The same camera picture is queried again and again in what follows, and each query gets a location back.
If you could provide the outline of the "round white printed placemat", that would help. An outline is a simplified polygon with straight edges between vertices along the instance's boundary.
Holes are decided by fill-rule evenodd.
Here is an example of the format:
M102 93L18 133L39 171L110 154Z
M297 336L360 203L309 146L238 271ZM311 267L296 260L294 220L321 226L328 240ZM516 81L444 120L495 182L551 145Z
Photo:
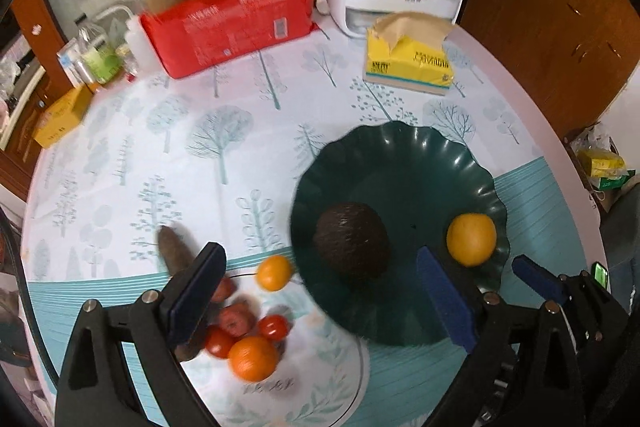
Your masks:
M280 291L265 291L253 269L229 273L258 317L279 313L291 330L269 378L249 383L229 362L203 351L182 367L209 412L223 426L341 426L355 413L370 376L366 343L324 314L295 275Z

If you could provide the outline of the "yellow flat box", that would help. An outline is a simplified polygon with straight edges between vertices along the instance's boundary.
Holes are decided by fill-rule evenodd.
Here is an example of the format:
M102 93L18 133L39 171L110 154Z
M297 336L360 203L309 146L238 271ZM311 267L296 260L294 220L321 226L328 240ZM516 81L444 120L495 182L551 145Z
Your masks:
M49 148L81 124L91 104L93 93L83 84L65 93L40 116L34 140Z

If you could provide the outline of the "dark brown avocado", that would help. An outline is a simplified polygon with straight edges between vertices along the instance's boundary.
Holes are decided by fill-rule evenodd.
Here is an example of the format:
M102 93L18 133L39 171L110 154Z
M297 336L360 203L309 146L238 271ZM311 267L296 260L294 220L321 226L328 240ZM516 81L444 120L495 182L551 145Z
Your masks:
M314 247L340 277L380 277L390 265L390 239L380 216L361 202L342 202L321 213Z

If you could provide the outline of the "tree print tablecloth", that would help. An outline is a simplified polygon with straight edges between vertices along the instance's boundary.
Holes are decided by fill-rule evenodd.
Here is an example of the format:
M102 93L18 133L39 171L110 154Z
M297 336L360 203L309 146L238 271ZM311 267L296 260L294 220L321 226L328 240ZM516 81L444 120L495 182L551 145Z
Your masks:
M466 30L450 35L443 98L361 80L364 43L329 17L306 38L183 80L163 75L97 94L32 178L22 257L35 321L55 368L80 306L131 303L162 288L155 229L209 241L231 268L289 255L294 188L323 145L367 124L434 124L490 171L511 256L554 273L606 265L600 217L564 146L526 91ZM342 426L419 426L464 358L448 340L369 351L369 384Z

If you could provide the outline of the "wooden cabinet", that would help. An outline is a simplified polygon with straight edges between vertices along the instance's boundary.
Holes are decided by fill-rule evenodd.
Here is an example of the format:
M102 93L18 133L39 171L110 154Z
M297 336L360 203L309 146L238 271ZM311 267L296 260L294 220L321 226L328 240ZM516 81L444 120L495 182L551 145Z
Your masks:
M594 124L639 61L639 15L629 0L468 0L460 24L560 138Z

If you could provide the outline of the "white squeeze bottle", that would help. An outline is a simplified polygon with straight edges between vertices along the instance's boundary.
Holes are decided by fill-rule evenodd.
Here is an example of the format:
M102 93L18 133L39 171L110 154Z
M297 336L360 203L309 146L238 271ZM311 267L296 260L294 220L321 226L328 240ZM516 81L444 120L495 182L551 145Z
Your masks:
M154 46L142 27L140 17L134 15L126 21L125 40L138 65L140 74L155 74L163 70Z

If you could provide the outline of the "reddish lychee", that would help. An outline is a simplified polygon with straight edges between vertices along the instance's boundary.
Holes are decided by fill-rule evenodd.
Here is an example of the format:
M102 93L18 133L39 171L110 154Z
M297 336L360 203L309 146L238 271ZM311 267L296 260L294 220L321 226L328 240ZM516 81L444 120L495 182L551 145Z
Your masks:
M246 301L224 307L218 315L219 327L234 338L249 334L257 323L256 315Z
M216 291L212 296L213 303L223 303L229 299L235 292L235 283L225 275L218 284Z

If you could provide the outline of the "green label plastic bottle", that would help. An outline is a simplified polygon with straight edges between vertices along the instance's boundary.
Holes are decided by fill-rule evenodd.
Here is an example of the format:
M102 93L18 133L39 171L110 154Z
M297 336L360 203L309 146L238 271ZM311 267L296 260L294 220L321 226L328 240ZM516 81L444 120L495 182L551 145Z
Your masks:
M76 26L80 56L96 82L105 86L116 80L122 73L122 60L106 31L85 15L76 20Z

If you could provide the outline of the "overripe brown banana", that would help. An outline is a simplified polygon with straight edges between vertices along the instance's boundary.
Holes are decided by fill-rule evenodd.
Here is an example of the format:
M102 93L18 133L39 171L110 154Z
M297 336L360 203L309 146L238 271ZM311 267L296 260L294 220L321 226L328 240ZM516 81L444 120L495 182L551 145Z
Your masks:
M185 270L193 261L194 254L173 228L162 225L156 232L156 241L160 257L171 277ZM206 317L202 317L189 341L175 349L175 356L179 362L193 360L204 349L206 329Z

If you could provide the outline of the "red cherry tomato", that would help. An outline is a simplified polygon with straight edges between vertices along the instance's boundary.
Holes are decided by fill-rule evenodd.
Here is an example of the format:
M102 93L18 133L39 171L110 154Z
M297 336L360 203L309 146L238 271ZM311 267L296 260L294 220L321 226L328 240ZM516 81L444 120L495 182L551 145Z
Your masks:
M229 353L238 341L218 325L210 325L206 332L205 349L217 359L225 360L229 358Z
M258 321L258 333L274 343L280 343L288 337L290 323L281 314L269 314Z

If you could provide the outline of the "yellow tissue box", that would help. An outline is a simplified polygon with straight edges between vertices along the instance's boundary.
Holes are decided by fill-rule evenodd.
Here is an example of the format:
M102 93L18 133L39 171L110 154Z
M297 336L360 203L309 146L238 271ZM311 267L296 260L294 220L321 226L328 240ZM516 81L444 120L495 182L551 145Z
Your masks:
M384 86L445 95L454 70L442 45L450 20L420 12L380 17L366 35L363 77Z

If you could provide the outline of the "orange mandarin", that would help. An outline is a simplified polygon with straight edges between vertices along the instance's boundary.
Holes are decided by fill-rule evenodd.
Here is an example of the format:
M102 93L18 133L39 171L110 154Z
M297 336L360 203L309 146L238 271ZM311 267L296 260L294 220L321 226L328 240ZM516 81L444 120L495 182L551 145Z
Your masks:
M228 354L228 362L236 377L249 383L259 383L277 369L280 353L268 339L248 336L232 346Z

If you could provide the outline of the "small yellow-orange citrus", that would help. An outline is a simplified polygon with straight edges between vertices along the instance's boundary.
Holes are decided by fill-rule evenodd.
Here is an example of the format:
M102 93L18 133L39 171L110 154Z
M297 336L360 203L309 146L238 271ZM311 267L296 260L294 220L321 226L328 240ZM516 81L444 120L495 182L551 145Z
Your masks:
M255 275L256 283L264 291L280 291L292 279L294 269L287 257L273 255L260 262Z

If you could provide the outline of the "dark green scalloped plate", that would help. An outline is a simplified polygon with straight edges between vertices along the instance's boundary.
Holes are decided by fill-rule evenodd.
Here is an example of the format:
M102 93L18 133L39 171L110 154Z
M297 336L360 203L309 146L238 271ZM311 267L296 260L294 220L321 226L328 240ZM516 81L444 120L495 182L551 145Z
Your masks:
M342 202L366 204L382 219L392 257L380 277L340 277L314 247L321 213ZM495 223L494 253L471 275L483 291L496 291L510 244L491 174L434 128L360 126L326 144L298 181L290 217L295 263L317 306L347 332L386 346L438 343L446 331L416 273L416 253L446 251L448 227L463 213Z

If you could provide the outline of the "large yellow orange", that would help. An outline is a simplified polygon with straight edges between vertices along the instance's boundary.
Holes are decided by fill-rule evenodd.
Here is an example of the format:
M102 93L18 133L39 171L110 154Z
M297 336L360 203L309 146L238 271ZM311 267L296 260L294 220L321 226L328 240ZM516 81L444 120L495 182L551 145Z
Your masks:
M447 234L448 253L468 268L485 263L497 245L494 221L483 213L463 213L451 221Z

